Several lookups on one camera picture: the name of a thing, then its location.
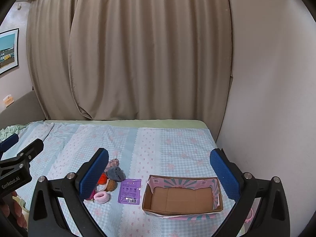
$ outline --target curtain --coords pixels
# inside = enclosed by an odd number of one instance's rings
[[[85,119],[72,97],[68,45],[77,0],[32,0],[26,29],[31,80],[47,119]]]
[[[231,69],[229,0],[67,4],[34,0],[28,21],[32,80],[50,118],[198,119],[217,138]]]

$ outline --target human hand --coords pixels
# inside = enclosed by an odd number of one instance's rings
[[[14,197],[18,196],[16,191],[12,192],[12,196],[14,196]],[[18,226],[26,228],[27,222],[24,218],[24,215],[22,214],[21,206],[18,204],[18,202],[16,200],[13,200],[13,204],[14,204],[14,212],[17,216],[16,222],[17,222]],[[9,206],[7,204],[0,205],[0,210],[3,212],[5,217],[8,217],[10,215],[10,209],[9,209]]]

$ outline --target brown plush toy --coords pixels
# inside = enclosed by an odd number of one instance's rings
[[[117,183],[114,180],[109,180],[105,191],[114,191],[116,189]]]

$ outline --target wall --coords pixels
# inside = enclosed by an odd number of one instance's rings
[[[231,0],[233,82],[217,145],[243,172],[277,175],[291,236],[316,210],[316,23],[301,0]]]
[[[26,58],[26,25],[30,8],[29,2],[20,2],[17,10],[15,3],[0,26],[0,32],[19,28],[18,62],[19,65],[0,75],[0,112],[5,108],[2,99],[11,94],[14,100],[32,90],[32,82],[28,71]]]

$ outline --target bed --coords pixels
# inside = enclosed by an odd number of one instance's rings
[[[44,150],[31,162],[32,181],[17,190],[26,201],[27,209],[41,175],[50,180],[76,172],[99,147],[108,150],[110,159],[120,160],[127,178],[142,179],[142,185],[149,174],[215,176],[209,156],[216,144],[206,125],[197,120],[46,120],[31,122],[18,134],[19,142],[4,154],[3,159],[15,156],[36,138],[44,142]],[[140,205],[117,202],[119,186],[110,193],[110,201],[106,204],[85,201],[85,205],[109,237],[212,236],[234,205],[223,187],[221,190],[224,210],[209,220],[168,220],[146,215]],[[60,203],[70,229],[80,236],[63,199]]]

